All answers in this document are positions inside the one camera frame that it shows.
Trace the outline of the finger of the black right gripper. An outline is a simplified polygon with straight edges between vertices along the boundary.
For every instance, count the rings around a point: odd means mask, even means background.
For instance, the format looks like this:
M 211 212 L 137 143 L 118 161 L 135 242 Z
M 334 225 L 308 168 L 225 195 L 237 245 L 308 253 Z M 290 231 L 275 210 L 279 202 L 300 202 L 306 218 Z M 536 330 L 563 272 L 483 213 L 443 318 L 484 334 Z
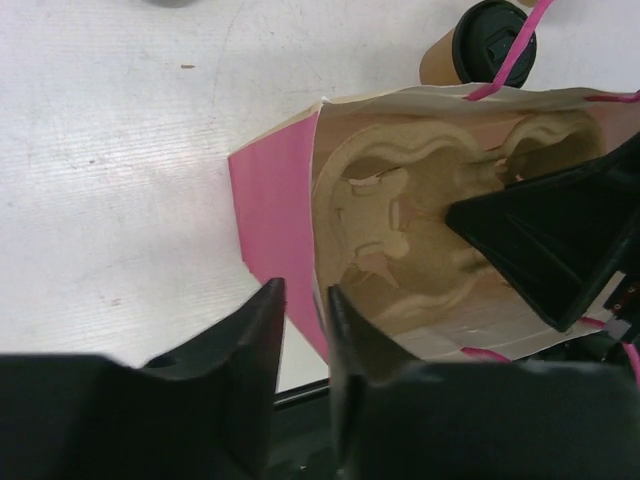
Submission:
M 456 202 L 446 224 L 564 332 L 615 273 L 639 272 L 639 138 L 582 165 Z

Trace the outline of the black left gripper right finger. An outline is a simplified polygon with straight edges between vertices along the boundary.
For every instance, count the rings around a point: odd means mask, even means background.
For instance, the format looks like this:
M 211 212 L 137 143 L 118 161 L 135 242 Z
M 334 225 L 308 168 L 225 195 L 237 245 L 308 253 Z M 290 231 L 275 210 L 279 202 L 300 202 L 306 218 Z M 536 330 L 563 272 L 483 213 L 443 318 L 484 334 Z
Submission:
M 328 291 L 331 414 L 346 479 L 635 479 L 639 390 L 586 362 L 419 360 Z

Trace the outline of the pink and cream paper bag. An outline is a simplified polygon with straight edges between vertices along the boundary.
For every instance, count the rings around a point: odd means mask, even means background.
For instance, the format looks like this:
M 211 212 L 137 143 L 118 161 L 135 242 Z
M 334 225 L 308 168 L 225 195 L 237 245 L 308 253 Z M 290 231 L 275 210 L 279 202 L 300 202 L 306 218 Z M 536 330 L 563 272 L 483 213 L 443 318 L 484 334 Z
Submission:
M 639 96 L 523 89 L 548 3 L 482 1 L 418 87 L 323 100 L 232 153 L 241 254 L 328 352 L 339 287 L 399 356 L 514 361 L 637 294 Z

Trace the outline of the brown cardboard cup carrier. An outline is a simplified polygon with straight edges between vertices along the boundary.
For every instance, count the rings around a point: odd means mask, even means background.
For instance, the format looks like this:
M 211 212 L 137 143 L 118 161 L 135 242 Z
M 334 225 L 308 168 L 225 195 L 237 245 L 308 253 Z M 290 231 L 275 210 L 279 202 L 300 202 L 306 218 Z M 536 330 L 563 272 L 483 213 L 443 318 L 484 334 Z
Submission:
M 318 287 L 339 286 L 389 335 L 440 323 L 481 277 L 501 279 L 446 225 L 449 207 L 604 151 L 601 127 L 578 110 L 322 121 L 311 194 Z

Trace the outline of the brown paper coffee cup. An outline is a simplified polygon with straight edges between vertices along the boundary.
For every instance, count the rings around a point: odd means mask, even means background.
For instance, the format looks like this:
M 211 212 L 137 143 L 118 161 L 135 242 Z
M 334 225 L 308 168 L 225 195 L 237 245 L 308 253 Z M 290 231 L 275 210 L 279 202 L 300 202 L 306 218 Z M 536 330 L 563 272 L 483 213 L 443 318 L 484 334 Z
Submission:
M 460 29 L 454 27 L 423 55 L 419 65 L 422 85 L 453 86 L 470 83 L 463 61 Z

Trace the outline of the black cup lid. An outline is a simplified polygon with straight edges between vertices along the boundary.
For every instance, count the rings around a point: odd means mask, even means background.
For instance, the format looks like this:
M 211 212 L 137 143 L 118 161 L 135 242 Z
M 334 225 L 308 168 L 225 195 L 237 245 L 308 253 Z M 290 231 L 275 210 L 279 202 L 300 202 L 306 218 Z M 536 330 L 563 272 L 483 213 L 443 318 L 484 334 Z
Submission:
M 453 30 L 452 60 L 463 83 L 491 83 L 528 15 L 509 1 L 481 1 Z

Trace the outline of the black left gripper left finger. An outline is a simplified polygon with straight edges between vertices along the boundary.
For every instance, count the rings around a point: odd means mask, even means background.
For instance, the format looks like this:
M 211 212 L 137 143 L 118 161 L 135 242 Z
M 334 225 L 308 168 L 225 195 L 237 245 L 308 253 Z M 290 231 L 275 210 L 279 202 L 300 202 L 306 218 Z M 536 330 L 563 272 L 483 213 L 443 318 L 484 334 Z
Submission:
M 260 479 L 285 313 L 274 278 L 140 368 L 91 354 L 1 358 L 5 479 Z

